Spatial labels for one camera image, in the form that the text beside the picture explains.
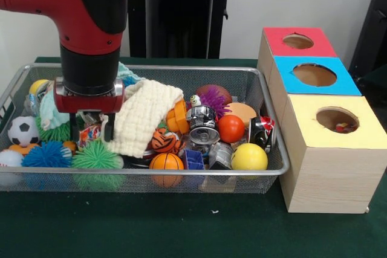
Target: metal basket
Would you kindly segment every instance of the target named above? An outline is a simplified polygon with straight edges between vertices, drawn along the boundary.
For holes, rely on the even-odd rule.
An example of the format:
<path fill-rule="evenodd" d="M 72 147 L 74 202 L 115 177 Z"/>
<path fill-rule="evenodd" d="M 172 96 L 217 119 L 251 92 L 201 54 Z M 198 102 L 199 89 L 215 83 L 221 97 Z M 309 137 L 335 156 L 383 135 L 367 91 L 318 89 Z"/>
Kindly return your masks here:
<path fill-rule="evenodd" d="M 128 66 L 136 74 L 177 86 L 185 96 L 202 85 L 216 83 L 227 88 L 239 102 L 257 112 L 275 117 L 263 75 L 252 68 Z M 18 71 L 0 98 L 0 150 L 8 148 L 10 120 L 23 114 L 25 96 L 39 79 L 61 76 L 59 64 L 33 64 Z M 0 191 L 43 192 L 178 192 L 178 193 L 266 193 L 277 176 L 289 168 L 281 133 L 268 155 L 268 169 L 243 170 L 90 170 L 31 167 L 0 167 Z"/>

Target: circular hole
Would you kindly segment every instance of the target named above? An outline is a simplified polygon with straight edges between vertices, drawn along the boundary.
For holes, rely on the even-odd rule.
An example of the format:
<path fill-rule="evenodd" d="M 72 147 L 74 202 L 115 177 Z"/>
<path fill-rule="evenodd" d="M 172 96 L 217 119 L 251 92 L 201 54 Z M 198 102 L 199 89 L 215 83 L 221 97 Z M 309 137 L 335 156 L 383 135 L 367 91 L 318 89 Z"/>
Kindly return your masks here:
<path fill-rule="evenodd" d="M 293 73 L 302 83 L 316 87 L 331 86 L 335 84 L 337 80 L 337 76 L 334 72 L 315 63 L 303 63 L 298 65 L 293 69 Z"/>
<path fill-rule="evenodd" d="M 284 37 L 283 41 L 288 47 L 296 48 L 298 50 L 305 50 L 314 45 L 313 41 L 309 37 L 297 33 L 289 34 Z"/>
<path fill-rule="evenodd" d="M 326 107 L 319 110 L 317 121 L 330 131 L 348 134 L 359 127 L 359 119 L 350 111 L 340 107 Z"/>

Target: shape sorter box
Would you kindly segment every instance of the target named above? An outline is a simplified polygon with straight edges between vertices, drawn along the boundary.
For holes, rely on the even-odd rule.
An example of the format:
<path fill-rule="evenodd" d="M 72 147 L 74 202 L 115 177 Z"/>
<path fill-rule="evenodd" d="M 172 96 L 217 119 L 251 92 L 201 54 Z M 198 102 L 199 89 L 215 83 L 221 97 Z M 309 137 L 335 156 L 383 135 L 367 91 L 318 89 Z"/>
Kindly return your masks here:
<path fill-rule="evenodd" d="M 289 95 L 280 176 L 291 213 L 364 213 L 387 166 L 387 135 L 364 97 Z M 338 133 L 338 125 L 354 126 Z"/>
<path fill-rule="evenodd" d="M 337 57 L 321 28 L 265 27 L 259 48 L 258 69 L 269 82 L 275 56 Z"/>
<path fill-rule="evenodd" d="M 268 89 L 281 126 L 288 94 L 361 96 L 338 57 L 275 57 Z"/>

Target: yellow ball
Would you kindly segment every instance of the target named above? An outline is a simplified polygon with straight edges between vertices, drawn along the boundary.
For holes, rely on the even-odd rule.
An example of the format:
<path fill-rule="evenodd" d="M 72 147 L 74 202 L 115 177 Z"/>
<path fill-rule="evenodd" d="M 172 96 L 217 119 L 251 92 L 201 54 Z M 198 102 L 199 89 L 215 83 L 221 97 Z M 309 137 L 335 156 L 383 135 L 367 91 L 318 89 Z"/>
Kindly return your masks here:
<path fill-rule="evenodd" d="M 232 154 L 231 166 L 234 170 L 266 170 L 266 152 L 256 144 L 242 144 Z"/>

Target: yellow box lid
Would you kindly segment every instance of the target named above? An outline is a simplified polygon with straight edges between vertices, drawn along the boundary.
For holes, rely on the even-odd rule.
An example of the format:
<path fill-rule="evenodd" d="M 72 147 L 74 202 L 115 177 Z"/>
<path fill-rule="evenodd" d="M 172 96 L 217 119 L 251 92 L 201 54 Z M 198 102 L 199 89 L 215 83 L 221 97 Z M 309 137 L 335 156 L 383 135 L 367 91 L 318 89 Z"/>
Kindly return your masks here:
<path fill-rule="evenodd" d="M 289 95 L 308 147 L 387 149 L 387 134 L 365 97 Z M 343 123 L 357 128 L 337 133 Z"/>

